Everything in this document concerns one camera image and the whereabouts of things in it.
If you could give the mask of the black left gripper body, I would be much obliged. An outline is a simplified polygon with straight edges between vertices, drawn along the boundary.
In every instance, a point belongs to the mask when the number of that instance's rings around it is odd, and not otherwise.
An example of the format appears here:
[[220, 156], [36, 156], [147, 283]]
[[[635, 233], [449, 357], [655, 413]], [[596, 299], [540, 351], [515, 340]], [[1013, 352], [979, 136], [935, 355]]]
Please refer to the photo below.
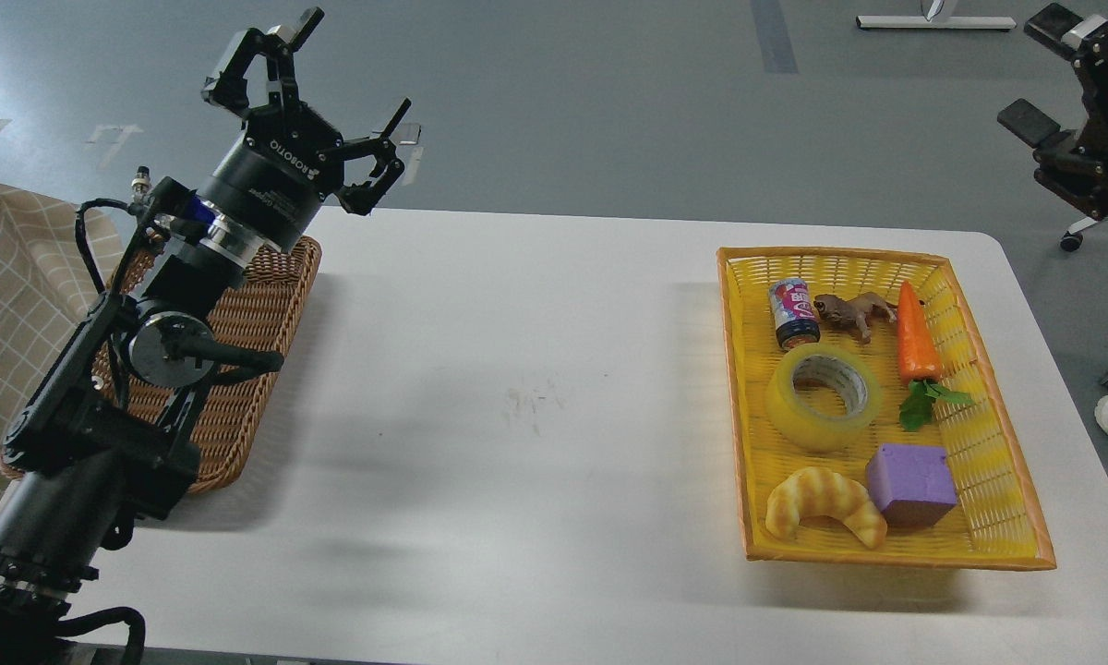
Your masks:
[[342, 163], [321, 156], [340, 142], [342, 134], [314, 111], [293, 117], [254, 111], [199, 196], [279, 250], [291, 250], [324, 198], [342, 184]]

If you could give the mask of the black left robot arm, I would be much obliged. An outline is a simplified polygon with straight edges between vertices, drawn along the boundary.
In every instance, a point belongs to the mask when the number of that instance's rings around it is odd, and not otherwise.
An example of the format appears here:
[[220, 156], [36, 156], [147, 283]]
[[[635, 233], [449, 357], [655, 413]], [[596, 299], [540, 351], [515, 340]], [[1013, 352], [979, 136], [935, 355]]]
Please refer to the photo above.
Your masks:
[[365, 139], [343, 139], [302, 101], [294, 57], [324, 11], [234, 35], [202, 98], [242, 119], [215, 172], [191, 190], [138, 168], [133, 198], [76, 209], [78, 254], [98, 297], [6, 430], [21, 483], [0, 509], [0, 664], [64, 659], [79, 635], [122, 623], [124, 664], [146, 623], [124, 606], [69, 616], [98, 579], [98, 550], [126, 548], [194, 484], [213, 388], [283, 368], [281, 352], [216, 340], [211, 313], [264, 248], [291, 252], [324, 202], [366, 215], [402, 176], [392, 134], [410, 101]]

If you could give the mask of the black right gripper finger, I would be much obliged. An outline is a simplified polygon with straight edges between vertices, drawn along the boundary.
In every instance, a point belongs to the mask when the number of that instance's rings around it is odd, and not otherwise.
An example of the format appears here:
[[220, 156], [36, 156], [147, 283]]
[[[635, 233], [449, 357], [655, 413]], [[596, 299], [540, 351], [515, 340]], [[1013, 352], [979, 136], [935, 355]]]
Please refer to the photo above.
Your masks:
[[1092, 106], [1107, 96], [1107, 66], [1102, 58], [1102, 38], [1108, 18], [1102, 14], [1078, 16], [1057, 3], [1045, 6], [1024, 21], [1023, 33], [1051, 54], [1066, 60], [1083, 89], [1083, 105]]
[[1032, 149], [1035, 182], [1091, 219], [1108, 216], [1108, 135], [1100, 123], [1064, 130], [1027, 100], [1015, 100], [997, 122]]

